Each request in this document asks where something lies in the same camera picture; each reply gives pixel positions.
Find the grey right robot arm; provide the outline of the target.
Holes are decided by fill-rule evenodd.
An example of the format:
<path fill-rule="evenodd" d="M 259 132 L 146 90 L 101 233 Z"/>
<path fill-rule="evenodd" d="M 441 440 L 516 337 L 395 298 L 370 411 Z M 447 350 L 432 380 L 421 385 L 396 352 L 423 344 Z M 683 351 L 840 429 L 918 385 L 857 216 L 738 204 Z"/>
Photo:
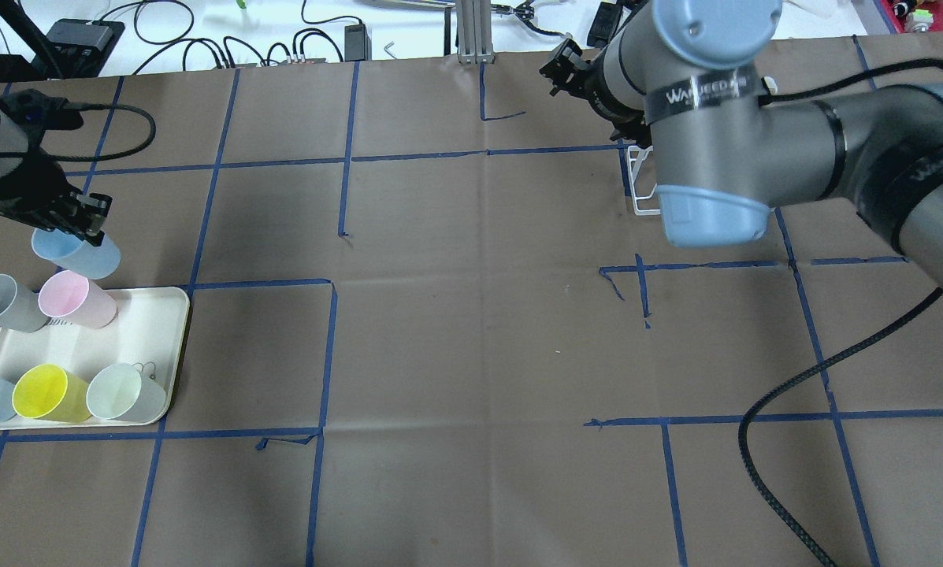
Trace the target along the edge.
<path fill-rule="evenodd" d="M 673 246 L 744 244 L 774 209 L 845 198 L 943 288 L 943 60 L 774 94 L 753 62 L 782 8 L 650 1 L 596 57 L 565 39 L 540 74 L 611 122 L 613 140 L 652 148 Z"/>

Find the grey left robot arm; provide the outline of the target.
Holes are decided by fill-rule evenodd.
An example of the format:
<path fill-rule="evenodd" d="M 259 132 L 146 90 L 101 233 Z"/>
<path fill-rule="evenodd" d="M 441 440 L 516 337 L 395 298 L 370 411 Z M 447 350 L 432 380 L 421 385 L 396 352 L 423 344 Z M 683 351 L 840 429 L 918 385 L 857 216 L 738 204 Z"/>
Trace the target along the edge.
<path fill-rule="evenodd" d="M 94 158 L 53 155 L 40 145 L 47 129 L 77 129 L 81 112 L 93 108 L 36 90 L 0 97 L 0 216 L 103 244 L 111 197 L 83 195 L 61 168 Z"/>

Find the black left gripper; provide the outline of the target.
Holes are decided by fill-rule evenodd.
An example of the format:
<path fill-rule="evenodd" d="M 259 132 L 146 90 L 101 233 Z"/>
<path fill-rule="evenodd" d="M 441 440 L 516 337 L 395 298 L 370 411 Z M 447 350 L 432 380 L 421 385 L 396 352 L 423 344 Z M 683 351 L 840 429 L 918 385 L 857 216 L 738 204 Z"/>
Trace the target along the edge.
<path fill-rule="evenodd" d="M 0 216 L 44 231 L 103 237 L 112 198 L 86 195 L 73 186 L 54 159 L 40 151 L 0 176 Z"/>

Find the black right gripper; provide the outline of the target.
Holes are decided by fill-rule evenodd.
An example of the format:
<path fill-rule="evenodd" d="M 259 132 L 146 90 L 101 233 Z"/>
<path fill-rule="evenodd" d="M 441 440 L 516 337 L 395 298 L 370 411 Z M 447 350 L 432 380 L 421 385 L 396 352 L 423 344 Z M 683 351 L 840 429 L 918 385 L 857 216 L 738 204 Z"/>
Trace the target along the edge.
<path fill-rule="evenodd" d="M 611 123 L 609 139 L 613 143 L 645 141 L 644 111 L 626 107 L 611 96 L 607 81 L 602 78 L 602 55 L 584 60 L 581 47 L 571 37 L 565 37 L 548 54 L 540 75 L 551 83 L 551 96 L 565 92 L 584 100 L 597 116 Z"/>

